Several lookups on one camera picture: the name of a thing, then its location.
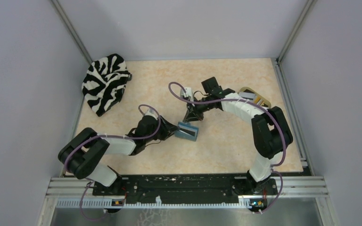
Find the black and white striped cloth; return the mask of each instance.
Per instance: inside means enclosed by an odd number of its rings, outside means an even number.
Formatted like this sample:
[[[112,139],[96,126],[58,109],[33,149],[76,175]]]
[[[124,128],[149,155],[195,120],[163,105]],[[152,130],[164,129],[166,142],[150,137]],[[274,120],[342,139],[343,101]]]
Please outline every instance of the black and white striped cloth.
[[[125,84],[132,74],[118,54],[92,62],[82,83],[82,93],[93,112],[99,117],[121,101]]]

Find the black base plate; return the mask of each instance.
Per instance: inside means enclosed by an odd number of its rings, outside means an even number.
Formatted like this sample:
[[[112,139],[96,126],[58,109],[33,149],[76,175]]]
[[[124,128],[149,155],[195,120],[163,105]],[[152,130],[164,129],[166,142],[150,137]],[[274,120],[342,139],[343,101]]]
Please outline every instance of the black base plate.
[[[275,180],[266,184],[267,195],[277,194]],[[238,195],[250,195],[246,177],[236,174],[122,175],[111,187],[95,183],[93,195],[124,195],[127,203],[163,204],[238,203]]]

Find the blue block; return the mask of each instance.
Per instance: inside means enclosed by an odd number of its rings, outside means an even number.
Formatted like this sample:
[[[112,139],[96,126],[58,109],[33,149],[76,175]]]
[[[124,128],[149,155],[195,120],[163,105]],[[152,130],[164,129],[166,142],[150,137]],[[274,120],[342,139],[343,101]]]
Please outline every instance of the blue block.
[[[178,130],[174,132],[174,135],[179,138],[196,141],[199,128],[191,126],[189,123],[178,122]]]

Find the cable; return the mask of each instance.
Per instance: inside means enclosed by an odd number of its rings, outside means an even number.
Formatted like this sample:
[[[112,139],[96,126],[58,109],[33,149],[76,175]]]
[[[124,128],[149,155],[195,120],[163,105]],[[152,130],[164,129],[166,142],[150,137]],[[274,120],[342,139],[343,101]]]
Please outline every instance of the cable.
[[[267,190],[263,190],[263,200],[267,200]]]
[[[199,92],[200,94],[202,94],[202,96],[205,96],[205,97],[208,96],[208,94],[203,94],[200,90],[197,90],[197,91],[195,91],[195,92],[192,94],[192,99],[193,99],[193,100],[195,100],[195,94],[198,93],[198,92]]]
[[[84,145],[86,145],[87,143],[89,143],[89,142],[91,142],[92,140],[94,140],[94,139],[97,139],[97,138],[100,138],[100,137],[109,137],[109,138],[119,138],[119,139],[130,139],[130,140],[142,140],[142,139],[147,139],[147,138],[150,138],[150,137],[152,137],[152,136],[154,136],[158,131],[159,131],[159,128],[160,128],[160,124],[161,124],[161,120],[160,120],[160,114],[159,114],[159,112],[154,108],[154,107],[152,107],[152,106],[149,106],[149,105],[145,105],[145,104],[142,104],[142,105],[139,105],[138,106],[138,110],[142,113],[142,114],[144,114],[143,112],[142,112],[142,110],[140,109],[141,107],[148,107],[148,108],[150,108],[150,109],[152,109],[155,113],[156,113],[156,115],[157,115],[157,118],[158,118],[158,125],[157,125],[157,128],[156,128],[156,130],[155,130],[155,132],[153,132],[151,135],[149,135],[149,136],[145,136],[145,137],[123,137],[123,136],[118,136],[118,135],[97,135],[97,136],[94,136],[94,137],[91,137],[91,138],[89,138],[89,139],[87,139],[86,141],[84,141],[84,142],[82,142],[80,145],[78,145],[69,155],[68,155],[68,157],[66,158],[66,160],[65,160],[65,164],[64,164],[64,167],[65,167],[65,170],[66,171],[69,171],[68,170],[68,162],[70,161],[70,159],[72,158],[72,156],[74,155],[74,153],[75,152],[77,152],[79,149],[81,149]],[[87,190],[88,190],[88,188],[90,188],[91,187],[91,185],[92,185],[92,183],[93,183],[94,181],[92,180],[91,182],[89,182],[88,184],[87,184],[87,187],[85,188],[85,191],[84,191],[84,193],[82,194],[82,196],[81,196],[81,200],[80,200],[80,212],[81,212],[81,214],[85,217],[85,219],[87,219],[87,220],[89,220],[89,221],[94,221],[94,222],[96,222],[96,221],[100,221],[100,220],[102,220],[103,218],[105,218],[106,216],[107,216],[107,214],[105,213],[103,216],[101,216],[100,218],[96,218],[96,219],[93,219],[93,218],[89,218],[89,217],[87,217],[85,214],[84,214],[84,211],[82,210],[82,200],[84,199],[84,196],[85,196],[85,194],[87,193]]]
[[[162,141],[159,141],[159,142],[156,142],[156,143],[147,144],[147,145],[145,146],[145,148],[146,148],[147,146],[149,146],[149,145],[157,145],[157,144],[160,144],[160,142],[162,142]]]
[[[125,200],[127,199],[127,191],[126,191],[125,187],[123,187],[123,188],[121,188],[121,189],[125,191],[124,199],[121,201],[122,204],[118,204],[118,205],[116,204],[115,206],[124,206]]]
[[[220,99],[220,100],[210,100],[210,101],[202,101],[202,102],[185,100],[185,99],[179,97],[177,94],[175,94],[175,93],[173,92],[173,90],[171,89],[171,85],[173,85],[173,84],[179,86],[179,87],[182,89],[182,91],[184,91],[184,92],[186,92],[185,88],[184,88],[181,84],[179,84],[178,82],[176,82],[176,81],[172,81],[172,82],[170,82],[169,85],[168,85],[168,88],[169,88],[170,93],[171,93],[173,96],[175,96],[177,99],[179,99],[179,100],[181,100],[181,101],[183,101],[183,102],[186,102],[186,103],[195,104],[195,105],[204,105],[204,104],[218,103],[218,102],[222,102],[222,101],[241,101],[241,102],[244,101],[245,103],[247,103],[247,104],[249,104],[249,105],[252,105],[252,106],[254,106],[254,107],[262,110],[264,113],[266,113],[266,115],[268,115],[268,116],[270,117],[270,119],[271,119],[272,122],[274,123],[274,126],[277,128],[277,130],[278,130],[278,132],[279,132],[279,134],[280,134],[281,142],[282,142],[282,151],[283,151],[283,152],[282,152],[282,159],[281,159],[281,161],[280,161],[279,163],[271,165],[271,167],[280,166],[282,163],[284,163],[285,157],[286,157],[286,153],[287,153],[287,145],[286,145],[286,143],[285,143],[284,134],[282,133],[281,127],[280,127],[280,125],[277,123],[277,121],[275,120],[275,118],[274,118],[266,109],[264,109],[263,107],[255,104],[255,103],[250,102],[249,100],[246,100],[246,101],[245,101],[244,99]]]
[[[93,183],[94,183],[94,181],[90,181],[90,182],[87,184],[87,187],[85,188],[85,191],[84,191],[84,193],[83,193],[82,196],[81,196],[81,199],[80,199],[80,212],[81,212],[82,216],[83,216],[85,219],[87,219],[87,220],[89,220],[89,221],[93,221],[93,222],[98,222],[98,221],[101,221],[101,220],[103,220],[104,218],[106,218],[106,217],[107,217],[107,213],[103,214],[103,216],[101,216],[101,217],[99,217],[99,218],[89,218],[89,217],[87,217],[87,216],[85,215],[84,211],[82,210],[82,200],[84,199],[85,194],[87,193],[88,189],[91,187],[91,185],[92,185]]]
[[[271,171],[272,171],[273,173],[278,174],[278,176],[280,177],[280,181],[281,181],[280,189],[278,190],[278,193],[277,193],[277,195],[275,196],[274,200],[267,206],[266,209],[264,209],[264,210],[262,210],[262,211],[257,211],[257,212],[254,212],[254,213],[264,214],[264,213],[275,203],[275,201],[278,199],[278,197],[279,197],[280,194],[281,194],[282,188],[283,188],[283,186],[284,186],[284,180],[282,179],[282,175],[281,175],[280,172],[275,171],[275,170],[273,170],[273,169],[271,169]]]

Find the metal frame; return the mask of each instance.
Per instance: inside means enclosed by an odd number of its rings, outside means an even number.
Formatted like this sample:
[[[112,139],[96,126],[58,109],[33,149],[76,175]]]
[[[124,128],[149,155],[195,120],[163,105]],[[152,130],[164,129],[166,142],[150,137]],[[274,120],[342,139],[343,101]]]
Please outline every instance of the metal frame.
[[[67,31],[69,32],[70,36],[73,38],[74,43],[77,45],[78,49],[81,51],[81,54],[84,56],[85,60],[91,64],[92,58],[87,51],[84,43],[81,41],[78,33],[75,31],[70,19],[67,17],[66,12],[62,8],[60,2],[58,0],[49,0],[52,3],[53,8],[57,12],[59,18],[63,22],[64,26],[66,27]]]
[[[72,36],[77,47],[81,51],[85,60],[88,63],[92,62],[91,56],[89,55],[86,47],[81,41],[79,35],[74,29],[72,23],[67,17],[65,11],[61,7],[59,0],[50,0],[52,6],[58,13],[58,16],[64,23],[68,32]],[[299,125],[299,119],[296,114],[296,110],[291,98],[291,94],[288,88],[288,82],[284,76],[282,66],[280,63],[284,60],[290,47],[296,39],[299,31],[301,30],[308,13],[312,10],[317,0],[308,0],[300,17],[298,18],[287,42],[285,43],[282,51],[278,58],[272,58],[272,64],[277,77],[277,81],[281,90],[282,98],[287,109],[287,113],[291,120],[292,129],[295,134],[295,141],[297,143],[302,166],[305,169],[302,174],[299,173],[286,173],[283,176],[284,189],[280,195],[280,198],[316,198],[318,206],[318,214],[322,220],[323,225],[339,225],[336,214],[330,202],[329,193],[322,176],[314,176],[315,172],[312,170],[312,163],[308,155],[307,146],[304,140],[303,132]],[[273,177],[276,180],[277,186],[280,185],[280,178]],[[49,187],[46,192],[43,207],[41,210],[40,218],[38,221],[39,226],[49,226],[52,218],[54,217],[55,208],[77,208],[79,205],[79,199],[85,190],[88,180],[78,180],[76,178],[52,178]],[[192,205],[174,205],[174,204],[162,204],[160,200],[156,203],[149,204],[125,204],[122,208],[246,208],[247,200],[250,198],[260,198],[259,195],[240,195],[239,203],[231,204],[192,204]],[[93,196],[92,188],[89,188],[86,192],[85,199],[83,202],[84,207],[88,208],[108,208],[109,203],[112,200],[122,200],[124,196]]]
[[[302,26],[306,21],[307,15],[311,12],[316,2],[317,0],[307,0],[306,5],[304,6],[298,20],[296,21],[294,28],[291,31],[291,34],[287,39],[287,42],[284,44],[284,47],[282,48],[280,55],[277,58],[278,62],[282,62],[284,60],[285,55],[288,53],[297,35],[299,34],[299,31],[302,29]]]

